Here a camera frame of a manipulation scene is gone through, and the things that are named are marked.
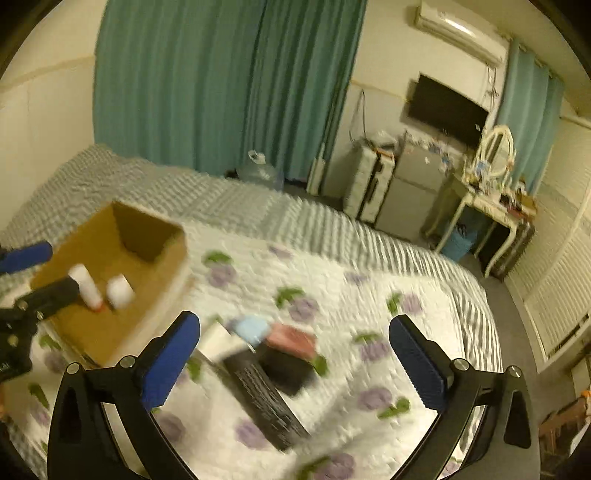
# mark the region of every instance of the air conditioner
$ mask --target air conditioner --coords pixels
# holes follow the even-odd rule
[[[505,47],[490,36],[425,2],[418,8],[415,25],[443,37],[492,67],[499,66],[505,57]]]

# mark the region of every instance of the gray refrigerator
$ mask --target gray refrigerator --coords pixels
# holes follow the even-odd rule
[[[374,228],[411,242],[419,240],[445,179],[441,154],[407,144],[397,160]]]

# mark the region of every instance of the floral bedspread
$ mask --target floral bedspread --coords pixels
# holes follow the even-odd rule
[[[185,463],[201,480],[391,478],[436,413],[425,408],[394,355],[388,325],[406,313],[450,358],[464,357],[448,290],[432,278],[354,271],[197,221],[183,226],[196,283],[179,309],[197,313],[205,326],[255,314],[317,336],[314,380],[285,397],[310,438],[286,452],[267,442],[214,370],[192,356],[166,403],[153,411]],[[43,454],[70,359],[67,346],[43,328],[32,359],[32,372],[6,384],[7,407]],[[119,438],[115,419],[113,430]],[[141,471],[130,445],[122,439],[121,446]]]

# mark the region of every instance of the green curtain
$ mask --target green curtain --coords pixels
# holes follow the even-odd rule
[[[509,49],[509,67],[503,99],[496,119],[508,125],[515,143],[513,186],[525,177],[527,190],[537,185],[554,142],[564,83],[550,77],[548,67],[540,67],[530,51],[513,40]]]
[[[255,149],[306,177],[321,143],[332,151],[365,4],[109,0],[95,141],[212,175]]]
[[[95,141],[223,175],[242,156],[265,0],[109,0],[96,46]]]
[[[245,151],[305,179],[330,158],[366,1],[268,0],[251,76]]]

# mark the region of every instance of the metal bolt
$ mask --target metal bolt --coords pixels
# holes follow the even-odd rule
[[[125,356],[121,359],[119,365],[121,365],[123,368],[130,368],[135,365],[135,357],[131,355]]]
[[[465,372],[470,368],[468,360],[464,360],[463,358],[456,358],[453,361],[453,366],[456,367],[458,370],[461,370],[462,372]]]
[[[515,365],[511,365],[507,370],[509,371],[509,375],[515,378],[519,378],[523,375],[521,368],[516,367]]]
[[[70,364],[70,365],[68,365],[68,368],[66,369],[66,371],[70,375],[74,375],[75,373],[78,372],[79,369],[80,369],[80,365],[79,364]]]
[[[11,335],[8,337],[8,345],[12,347],[16,347],[18,345],[18,337],[16,335]]]

